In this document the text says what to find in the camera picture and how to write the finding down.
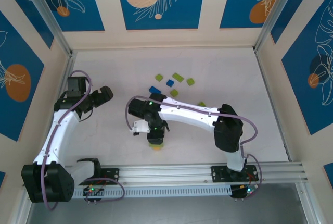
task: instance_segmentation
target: black bracket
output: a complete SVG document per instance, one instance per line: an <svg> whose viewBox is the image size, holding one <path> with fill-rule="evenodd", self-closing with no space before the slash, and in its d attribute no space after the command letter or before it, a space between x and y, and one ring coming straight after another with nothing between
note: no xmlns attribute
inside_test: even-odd
<svg viewBox="0 0 333 224"><path fill-rule="evenodd" d="M213 182L249 182L259 181L257 168L255 165L245 165L241 172L229 169L227 166L212 166Z"/></svg>
<svg viewBox="0 0 333 224"><path fill-rule="evenodd" d="M100 169L100 176L93 176L90 179L93 178L110 178L118 181L119 178L119 168L101 168ZM99 181L85 181L80 184L80 186L89 186L89 185L116 185L113 181L102 181L99 183Z"/></svg>

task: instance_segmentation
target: purple cable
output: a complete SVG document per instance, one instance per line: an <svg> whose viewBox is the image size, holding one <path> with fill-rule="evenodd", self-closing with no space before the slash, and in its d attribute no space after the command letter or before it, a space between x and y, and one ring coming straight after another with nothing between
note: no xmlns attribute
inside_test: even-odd
<svg viewBox="0 0 333 224"><path fill-rule="evenodd" d="M48 158L48 153L50 151L50 147L51 147L51 144L52 144L52 141L53 141L53 138L59 128L59 125L61 124L62 120L66 117L66 115L69 114L69 112L71 112L72 110L74 110L77 106L79 106L80 103L82 103L86 98L87 96L90 94L90 91L91 91L91 88L92 88L92 81L89 77L89 75L82 71L82 70L75 70L73 71L69 76L71 77L74 73L77 73L77 72L80 72L80 73L83 73L87 79L88 79L88 83L89 83L89 87L88 87L88 91L85 93L85 95L76 103L74 104L70 109L68 109L59 119L59 121L57 122L56 126L54 127L54 130L52 131L52 134L50 136L50 140L47 144L47 147L46 147L46 150L45 150L45 155L44 155L44 158L43 158L43 162L42 162L42 169L41 169L41 188L42 188L42 196L43 196L43 201L44 201L44 205L45 207L49 210L49 211L53 211L58 203L56 202L56 204L51 208L50 205L48 204L48 201L47 201L47 197L46 197L46 192L45 192L45 181L44 181L44 172L45 172L45 165L46 165L46 160Z"/></svg>
<svg viewBox="0 0 333 224"><path fill-rule="evenodd" d="M100 202L95 202L95 204L97 204L97 203L105 203L105 202L116 202L116 201L119 201L119 200L121 200L121 199L123 199L125 197L125 188L123 187L122 184L120 184L118 181L116 181L114 179L111 179L111 178L90 178L90 179L86 179L85 181L112 181L115 184L117 184L122 189L122 191L123 191L122 196L120 196L119 198L105 200L105 201L100 201ZM87 193L86 196L85 196L85 201L86 202L89 202L88 196L89 196L89 193Z"/></svg>
<svg viewBox="0 0 333 224"><path fill-rule="evenodd" d="M171 104L171 103L164 103L164 102L159 102L157 100L153 100L153 99L150 99L150 98L147 98L145 96L141 96L141 95L136 95L136 96L133 96L126 104L126 109L125 109L125 120L126 120L126 124L128 126L128 128L131 130L132 127L130 125L130 122L129 122L129 118L128 118L128 115L127 115L127 111L128 111L128 108L129 108L129 105L131 103L132 100L136 99L136 98L140 98L140 99L143 99L143 100L146 100L146 101L150 101L150 102L153 102L153 103L156 103L156 104L160 104L160 105L164 105L164 106L169 106L169 107L173 107L173 108L183 108L183 109L187 109L187 110L192 110L194 112L197 112L197 113L201 113L201 114L204 114L204 115L211 115L211 116L222 116L222 117L231 117L231 118L235 118L235 119L239 119L239 120L243 120L243 121L246 121L247 123L249 123L253 129L254 129L254 134L251 138L248 138L244 141L242 141L240 143L240 153L241 153L241 156L245 159L248 159L249 156L251 156L255 162L257 163L258 165L258 169L259 169L259 173L260 173L260 181L259 181L259 185L258 185L258 188L261 186L261 183L262 183L262 170L261 170L261 166L258 162L258 160L251 154L247 154L246 156L244 155L244 148L243 148L243 144L245 143L248 143L248 142L251 142L252 140L254 140L257 135L258 135L258 129L256 127L256 125L249 119L243 117L243 116L235 116L235 115L230 115L230 114L223 114L223 113L213 113L213 112L207 112L207 111L203 111L203 110L200 110L200 109L196 109L196 108L191 108L191 107L188 107L188 106L184 106L184 105L175 105L175 104Z"/></svg>

